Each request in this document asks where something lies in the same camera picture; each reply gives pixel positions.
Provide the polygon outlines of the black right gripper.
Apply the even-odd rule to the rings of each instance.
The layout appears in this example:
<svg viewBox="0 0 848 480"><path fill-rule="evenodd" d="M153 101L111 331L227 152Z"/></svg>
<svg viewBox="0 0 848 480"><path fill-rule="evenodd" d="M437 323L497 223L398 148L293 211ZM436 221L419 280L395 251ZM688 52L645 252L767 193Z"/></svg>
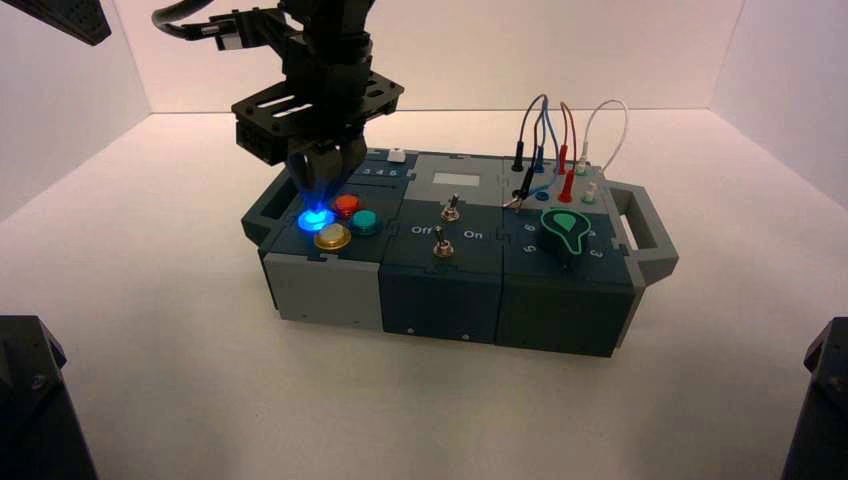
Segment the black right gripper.
<svg viewBox="0 0 848 480"><path fill-rule="evenodd" d="M232 105L236 143L269 165L288 157L304 204L319 210L330 173L331 185L343 185L364 162L367 145L363 137L339 142L331 169L328 153L307 149L393 113L404 87L375 72L370 54L287 54L281 70L282 81Z"/></svg>

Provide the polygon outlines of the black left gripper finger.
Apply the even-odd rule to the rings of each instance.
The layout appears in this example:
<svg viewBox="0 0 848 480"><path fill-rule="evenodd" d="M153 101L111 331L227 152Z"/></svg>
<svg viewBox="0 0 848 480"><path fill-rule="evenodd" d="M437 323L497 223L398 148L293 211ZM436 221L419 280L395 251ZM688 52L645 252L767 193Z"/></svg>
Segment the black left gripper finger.
<svg viewBox="0 0 848 480"><path fill-rule="evenodd" d="M56 30L96 46L112 31L98 0L3 0Z"/></svg>

